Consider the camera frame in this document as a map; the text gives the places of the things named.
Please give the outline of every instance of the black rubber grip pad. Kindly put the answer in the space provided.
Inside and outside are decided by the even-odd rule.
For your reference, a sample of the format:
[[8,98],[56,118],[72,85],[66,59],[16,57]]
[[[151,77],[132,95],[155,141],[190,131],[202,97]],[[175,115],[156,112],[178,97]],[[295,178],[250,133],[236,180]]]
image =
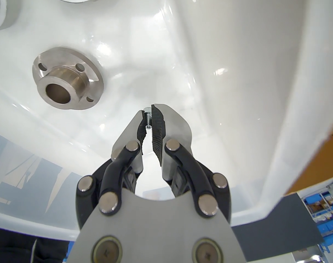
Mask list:
[[163,114],[154,104],[152,107],[152,146],[153,151],[162,166],[163,138],[165,138],[165,121]]
[[141,154],[143,154],[142,143],[147,134],[147,131],[146,131],[147,117],[146,117],[146,113],[143,110],[142,110],[142,115],[143,115],[143,119],[142,119],[141,123],[139,124],[139,127],[137,128],[137,139],[139,140],[140,145],[141,145]]

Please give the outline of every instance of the round bolt head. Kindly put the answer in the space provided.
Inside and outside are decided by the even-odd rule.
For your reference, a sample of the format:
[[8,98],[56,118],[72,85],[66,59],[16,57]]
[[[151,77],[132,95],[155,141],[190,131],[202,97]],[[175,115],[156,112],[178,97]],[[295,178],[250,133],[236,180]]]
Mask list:
[[113,150],[110,158],[114,161],[118,157],[121,151],[122,150],[120,148]]
[[122,247],[119,240],[108,236],[100,239],[92,251],[95,263],[119,263],[122,258]]
[[128,151],[135,151],[139,148],[139,143],[137,141],[129,141],[127,144],[126,144],[126,149]]
[[203,214],[206,214],[207,216],[214,216],[219,209],[218,202],[210,194],[201,195],[198,198],[198,206]]
[[176,139],[169,139],[165,145],[166,145],[167,149],[169,149],[171,151],[176,151],[180,147],[180,143]]
[[107,192],[101,195],[99,200],[99,209],[103,214],[109,214],[115,210],[118,205],[118,196],[114,192]]
[[213,182],[219,189],[225,189],[228,186],[228,180],[223,174],[213,174]]
[[222,253],[219,246],[208,238],[197,241],[192,250],[192,259],[194,263],[220,263],[222,262]]
[[82,177],[78,183],[78,189],[81,192],[86,192],[91,189],[94,180],[91,176]]

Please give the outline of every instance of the white ceramic basin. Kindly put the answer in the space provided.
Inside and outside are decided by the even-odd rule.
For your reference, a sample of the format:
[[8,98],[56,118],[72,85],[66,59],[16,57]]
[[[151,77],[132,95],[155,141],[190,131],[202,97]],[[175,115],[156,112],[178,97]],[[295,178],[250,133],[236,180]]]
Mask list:
[[[264,218],[333,125],[333,0],[21,5],[16,23],[0,31],[0,136],[9,140],[0,137],[0,227],[75,238],[77,180],[110,157],[150,104],[182,115],[195,158],[228,178],[233,225]],[[57,46],[99,66],[105,88],[93,108],[56,109],[37,93],[33,60]],[[138,195],[166,186],[150,133],[143,147]],[[31,154],[34,163],[22,164]],[[2,197],[4,184],[15,195]],[[26,207],[16,203],[22,196]]]

